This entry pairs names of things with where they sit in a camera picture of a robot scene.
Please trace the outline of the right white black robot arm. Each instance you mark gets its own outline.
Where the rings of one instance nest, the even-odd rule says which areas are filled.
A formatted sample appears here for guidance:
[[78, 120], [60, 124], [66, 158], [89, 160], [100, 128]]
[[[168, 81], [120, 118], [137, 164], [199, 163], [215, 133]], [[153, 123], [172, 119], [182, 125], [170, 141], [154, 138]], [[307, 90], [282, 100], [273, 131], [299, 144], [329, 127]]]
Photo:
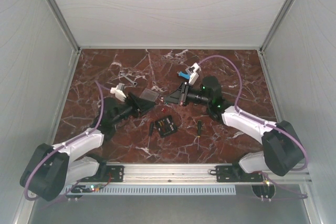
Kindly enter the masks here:
[[206, 113], [225, 126], [233, 127], [259, 142], [260, 152], [248, 153], [232, 168], [233, 177], [245, 180], [251, 173], [270, 170], [278, 176], [285, 176], [297, 170], [297, 164], [307, 157], [293, 126], [287, 121], [270, 122], [235, 107], [224, 99], [221, 85], [214, 76], [203, 78], [199, 89], [183, 82], [164, 102], [179, 106], [189, 103], [201, 104]]

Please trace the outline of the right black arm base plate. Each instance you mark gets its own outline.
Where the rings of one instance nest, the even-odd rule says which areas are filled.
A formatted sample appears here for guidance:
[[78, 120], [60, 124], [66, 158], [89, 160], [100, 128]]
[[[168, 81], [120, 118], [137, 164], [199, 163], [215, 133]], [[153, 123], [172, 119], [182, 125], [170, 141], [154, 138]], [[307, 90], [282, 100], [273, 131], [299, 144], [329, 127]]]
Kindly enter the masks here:
[[218, 165], [208, 172], [220, 183], [261, 183], [264, 180], [263, 176], [258, 173], [244, 172], [239, 165]]

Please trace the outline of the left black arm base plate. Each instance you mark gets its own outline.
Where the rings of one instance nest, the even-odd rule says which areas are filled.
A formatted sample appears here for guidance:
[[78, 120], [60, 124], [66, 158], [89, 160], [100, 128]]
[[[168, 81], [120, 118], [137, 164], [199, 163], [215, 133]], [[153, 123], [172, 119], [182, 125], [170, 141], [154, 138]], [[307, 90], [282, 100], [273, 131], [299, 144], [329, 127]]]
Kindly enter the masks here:
[[99, 168], [97, 173], [91, 177], [81, 179], [84, 183], [119, 183], [123, 182], [124, 166], [122, 165], [107, 165], [105, 168]]

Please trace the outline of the black fuse box base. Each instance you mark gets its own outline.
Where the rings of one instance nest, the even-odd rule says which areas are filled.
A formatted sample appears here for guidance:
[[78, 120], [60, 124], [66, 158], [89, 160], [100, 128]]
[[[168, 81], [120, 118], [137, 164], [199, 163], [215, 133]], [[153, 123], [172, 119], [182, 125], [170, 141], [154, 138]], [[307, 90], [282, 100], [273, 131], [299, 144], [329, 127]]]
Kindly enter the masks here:
[[165, 138], [178, 131], [178, 127], [173, 122], [173, 118], [171, 115], [168, 115], [161, 119], [156, 120], [154, 122], [154, 125], [161, 138]]

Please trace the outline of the clear plastic fuse box lid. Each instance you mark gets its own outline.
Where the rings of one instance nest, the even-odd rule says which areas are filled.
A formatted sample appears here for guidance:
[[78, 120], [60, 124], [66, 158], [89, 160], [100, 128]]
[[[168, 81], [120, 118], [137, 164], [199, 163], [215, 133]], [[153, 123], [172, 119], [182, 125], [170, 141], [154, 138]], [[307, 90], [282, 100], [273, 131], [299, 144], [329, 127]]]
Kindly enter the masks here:
[[155, 102], [158, 96], [159, 94], [157, 92], [146, 88], [141, 93], [140, 98]]

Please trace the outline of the silver ratchet wrench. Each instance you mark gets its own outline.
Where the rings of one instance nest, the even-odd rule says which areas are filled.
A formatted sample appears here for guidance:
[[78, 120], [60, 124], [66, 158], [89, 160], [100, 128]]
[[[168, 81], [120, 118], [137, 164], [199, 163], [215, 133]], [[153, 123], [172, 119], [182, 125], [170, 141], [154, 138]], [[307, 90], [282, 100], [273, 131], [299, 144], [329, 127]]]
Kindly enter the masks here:
[[121, 77], [125, 78], [126, 80], [128, 80], [135, 87], [138, 85], [138, 83], [136, 81], [130, 79], [123, 71], [119, 72], [119, 76], [121, 76]]

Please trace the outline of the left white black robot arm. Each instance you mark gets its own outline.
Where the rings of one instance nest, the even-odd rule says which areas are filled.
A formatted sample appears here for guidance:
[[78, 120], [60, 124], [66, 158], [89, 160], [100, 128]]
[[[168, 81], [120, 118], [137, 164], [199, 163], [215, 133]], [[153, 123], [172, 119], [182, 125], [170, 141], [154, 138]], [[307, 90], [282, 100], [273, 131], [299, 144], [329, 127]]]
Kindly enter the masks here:
[[107, 162], [90, 151], [112, 139], [116, 125], [129, 117], [139, 118], [155, 107], [155, 102], [129, 93], [124, 102], [107, 97], [93, 123], [83, 133], [59, 144], [40, 144], [30, 158], [19, 184], [51, 201], [63, 188], [84, 178], [102, 181], [107, 177]]

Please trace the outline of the aluminium front rail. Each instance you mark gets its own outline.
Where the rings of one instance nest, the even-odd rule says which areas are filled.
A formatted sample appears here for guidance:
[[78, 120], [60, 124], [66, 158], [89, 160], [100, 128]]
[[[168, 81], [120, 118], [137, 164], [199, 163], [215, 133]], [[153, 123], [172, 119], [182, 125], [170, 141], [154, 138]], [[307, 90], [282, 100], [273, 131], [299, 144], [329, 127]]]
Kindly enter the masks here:
[[[107, 165], [121, 165], [123, 169], [123, 182], [112, 183], [113, 185], [263, 185], [263, 182], [253, 181], [217, 182], [216, 176], [209, 173], [219, 164], [141, 164], [141, 163], [112, 163]], [[284, 177], [277, 176], [269, 170], [264, 171], [268, 177], [281, 185], [311, 184], [312, 179], [305, 169], [301, 172], [289, 172]]]

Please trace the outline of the blue glue gun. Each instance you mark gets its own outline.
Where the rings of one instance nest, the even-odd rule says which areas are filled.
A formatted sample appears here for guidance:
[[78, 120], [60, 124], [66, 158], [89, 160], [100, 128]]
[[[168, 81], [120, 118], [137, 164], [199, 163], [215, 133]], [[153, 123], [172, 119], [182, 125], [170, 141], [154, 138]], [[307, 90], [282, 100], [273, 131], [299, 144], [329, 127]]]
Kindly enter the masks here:
[[178, 74], [179, 77], [183, 77], [183, 78], [186, 79], [186, 80], [189, 80], [189, 79], [190, 79], [190, 75], [189, 75], [188, 73], [179, 71], [177, 74]]

